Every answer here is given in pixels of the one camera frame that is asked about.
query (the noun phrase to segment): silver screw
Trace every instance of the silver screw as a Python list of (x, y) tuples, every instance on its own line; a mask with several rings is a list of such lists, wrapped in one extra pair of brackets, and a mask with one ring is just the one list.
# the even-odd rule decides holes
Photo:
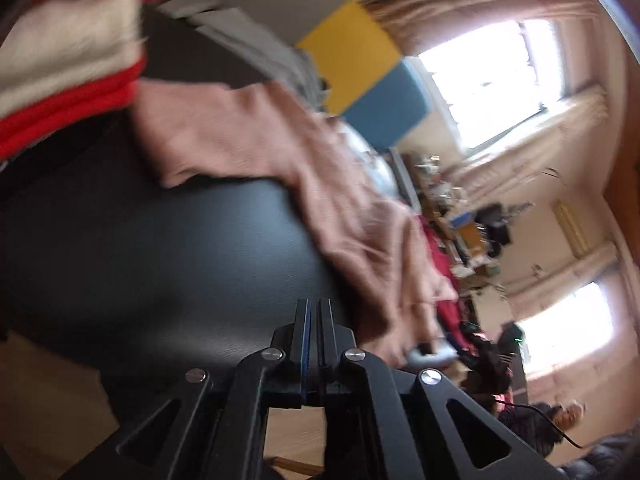
[(284, 357), (284, 352), (279, 348), (266, 348), (262, 351), (262, 358), (265, 361), (278, 361)]
[(185, 373), (184, 377), (187, 379), (189, 383), (201, 383), (204, 381), (204, 378), (207, 376), (207, 373), (201, 368), (194, 368), (193, 370), (189, 370)]
[(437, 370), (423, 370), (420, 372), (420, 380), (424, 384), (428, 384), (429, 386), (433, 386), (434, 384), (438, 384), (442, 380), (442, 375)]
[(359, 348), (351, 348), (344, 353), (344, 356), (349, 361), (362, 361), (366, 355), (365, 351), (360, 350)]

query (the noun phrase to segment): yellow panel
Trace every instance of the yellow panel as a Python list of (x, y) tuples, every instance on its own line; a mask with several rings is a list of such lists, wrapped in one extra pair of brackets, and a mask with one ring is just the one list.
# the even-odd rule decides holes
[(314, 58), (331, 91), (324, 102), (341, 114), (400, 61), (386, 32), (356, 2), (347, 2), (297, 45)]

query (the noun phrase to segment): beige curtain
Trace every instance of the beige curtain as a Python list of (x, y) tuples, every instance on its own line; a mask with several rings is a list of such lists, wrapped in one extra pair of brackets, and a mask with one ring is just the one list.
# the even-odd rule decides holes
[(467, 210), (499, 201), (504, 193), (536, 178), (554, 156), (607, 116), (604, 91), (594, 86), (557, 102), (486, 150), (445, 171), (443, 177), (465, 189)]
[(596, 18), (596, 0), (365, 0), (406, 56), (491, 23)]
[(614, 335), (603, 348), (551, 372), (527, 377), (530, 402), (567, 402), (622, 370), (638, 355), (638, 336), (629, 312), (625, 284), (617, 267), (618, 251), (605, 242), (585, 257), (508, 297), (514, 320), (526, 319), (553, 306), (582, 286), (596, 281), (607, 298)]

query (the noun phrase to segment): bright window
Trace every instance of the bright window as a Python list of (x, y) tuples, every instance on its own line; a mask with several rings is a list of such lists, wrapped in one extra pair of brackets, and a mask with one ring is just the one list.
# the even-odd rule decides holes
[(470, 150), (544, 111), (564, 91), (560, 47), (545, 20), (488, 25), (419, 57)]
[(613, 335), (609, 305), (596, 283), (518, 323), (525, 332), (524, 371), (544, 374), (606, 345)]

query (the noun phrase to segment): dark jacket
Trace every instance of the dark jacket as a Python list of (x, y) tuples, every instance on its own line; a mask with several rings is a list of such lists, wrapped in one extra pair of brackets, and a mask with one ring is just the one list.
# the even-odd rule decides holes
[[(533, 406), (542, 410), (549, 418), (562, 409), (561, 406), (550, 406), (546, 402), (537, 402)], [(534, 410), (506, 408), (500, 412), (498, 420), (543, 457), (550, 455), (554, 446), (562, 442), (562, 436), (549, 424), (548, 420)]]
[(636, 480), (640, 476), (640, 426), (609, 435), (582, 458), (558, 470), (571, 480)]

